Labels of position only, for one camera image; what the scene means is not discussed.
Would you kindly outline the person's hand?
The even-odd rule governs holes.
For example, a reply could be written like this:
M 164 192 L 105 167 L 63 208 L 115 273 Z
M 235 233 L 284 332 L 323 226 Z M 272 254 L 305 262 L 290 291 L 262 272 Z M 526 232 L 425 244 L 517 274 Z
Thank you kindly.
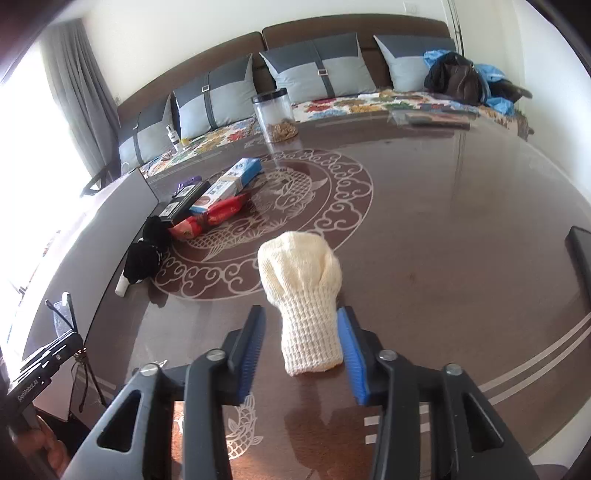
M 25 457 L 30 457 L 38 452 L 45 453 L 53 473 L 61 478 L 70 462 L 66 446 L 57 439 L 53 430 L 40 416 L 36 416 L 36 418 L 38 427 L 17 434 L 15 445 Z

